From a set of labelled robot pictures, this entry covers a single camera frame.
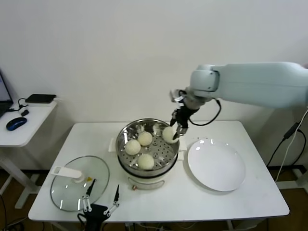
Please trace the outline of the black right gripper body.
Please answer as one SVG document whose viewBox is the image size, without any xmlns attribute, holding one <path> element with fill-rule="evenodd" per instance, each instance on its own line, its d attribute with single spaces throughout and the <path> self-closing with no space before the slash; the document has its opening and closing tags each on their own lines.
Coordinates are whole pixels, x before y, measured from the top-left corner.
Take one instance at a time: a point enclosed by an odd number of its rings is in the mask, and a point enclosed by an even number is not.
<svg viewBox="0 0 308 231">
<path fill-rule="evenodd" d="M 178 109 L 175 109 L 174 112 L 177 112 L 176 114 L 176 120 L 178 125 L 182 125 L 183 127 L 188 128 L 188 120 L 190 116 L 192 116 L 194 113 L 196 113 L 199 109 L 193 110 L 186 106 L 182 106 Z"/>
</svg>

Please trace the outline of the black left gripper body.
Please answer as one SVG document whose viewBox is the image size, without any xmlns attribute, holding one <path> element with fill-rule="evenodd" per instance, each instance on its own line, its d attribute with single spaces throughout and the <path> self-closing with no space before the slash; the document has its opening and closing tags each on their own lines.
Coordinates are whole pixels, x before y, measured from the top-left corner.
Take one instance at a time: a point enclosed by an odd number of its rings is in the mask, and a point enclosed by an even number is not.
<svg viewBox="0 0 308 231">
<path fill-rule="evenodd" d="M 86 219 L 85 231 L 100 231 L 101 226 L 107 220 L 107 207 L 103 205 L 91 205 L 92 211 L 84 212 L 83 216 Z"/>
</svg>

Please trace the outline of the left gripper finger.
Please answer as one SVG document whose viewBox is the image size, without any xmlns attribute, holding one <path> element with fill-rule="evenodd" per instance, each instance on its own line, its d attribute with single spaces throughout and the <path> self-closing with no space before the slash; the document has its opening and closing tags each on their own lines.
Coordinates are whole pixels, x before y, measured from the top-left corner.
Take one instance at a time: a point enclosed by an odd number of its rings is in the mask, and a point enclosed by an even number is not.
<svg viewBox="0 0 308 231">
<path fill-rule="evenodd" d="M 110 216 L 118 207 L 119 207 L 119 185 L 117 186 L 117 189 L 116 189 L 113 204 L 111 205 L 110 208 L 104 211 L 103 214 L 105 216 Z"/>
<path fill-rule="evenodd" d="M 91 183 L 91 185 L 89 186 L 89 188 L 86 191 L 86 194 L 84 196 L 82 196 L 82 203 L 83 203 L 83 212 L 91 212 L 92 208 L 91 208 L 91 202 L 90 202 L 90 195 L 93 189 L 93 186 L 96 182 L 96 179 L 94 179 Z"/>
</svg>

